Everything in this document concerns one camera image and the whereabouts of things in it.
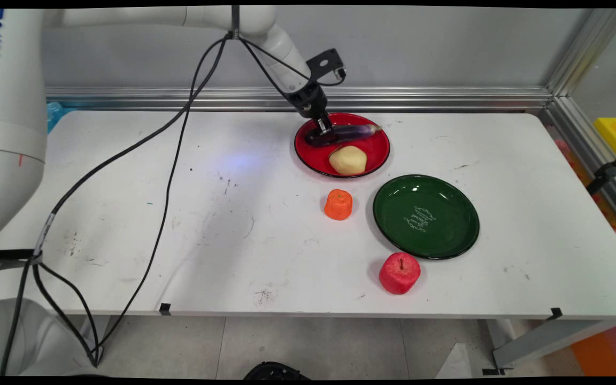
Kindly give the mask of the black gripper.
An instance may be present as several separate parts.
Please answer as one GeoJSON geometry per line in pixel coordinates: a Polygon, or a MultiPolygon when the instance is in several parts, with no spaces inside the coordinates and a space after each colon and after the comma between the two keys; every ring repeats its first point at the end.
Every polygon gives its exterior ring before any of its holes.
{"type": "Polygon", "coordinates": [[[286,94],[286,100],[301,117],[314,120],[315,137],[335,136],[332,121],[327,113],[327,95],[317,81],[310,80],[300,90],[286,94]]]}

